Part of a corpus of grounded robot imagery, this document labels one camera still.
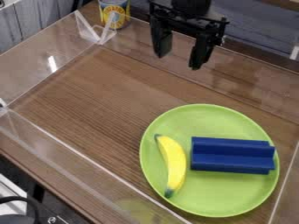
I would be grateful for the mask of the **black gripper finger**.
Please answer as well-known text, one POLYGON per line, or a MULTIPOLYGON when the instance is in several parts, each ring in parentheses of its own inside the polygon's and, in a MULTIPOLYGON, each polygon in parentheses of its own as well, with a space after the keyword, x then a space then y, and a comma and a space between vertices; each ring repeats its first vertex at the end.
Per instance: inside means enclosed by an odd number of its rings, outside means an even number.
POLYGON ((151 37, 155 55, 162 58, 172 50, 172 30, 168 24, 156 17, 151 17, 151 37))
POLYGON ((214 44, 211 41, 211 35, 207 33, 199 33, 196 36, 195 46, 191 49, 190 68, 199 70, 202 65, 208 61, 211 52, 214 50, 214 44))

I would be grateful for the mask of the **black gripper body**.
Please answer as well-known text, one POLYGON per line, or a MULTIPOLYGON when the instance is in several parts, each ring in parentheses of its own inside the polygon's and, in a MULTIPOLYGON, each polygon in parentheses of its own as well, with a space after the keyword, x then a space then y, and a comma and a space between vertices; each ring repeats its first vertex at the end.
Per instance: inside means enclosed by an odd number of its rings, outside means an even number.
POLYGON ((211 35, 214 45, 223 44, 227 17, 211 8, 211 0, 148 0, 150 15, 160 18, 174 29, 194 36, 211 35))

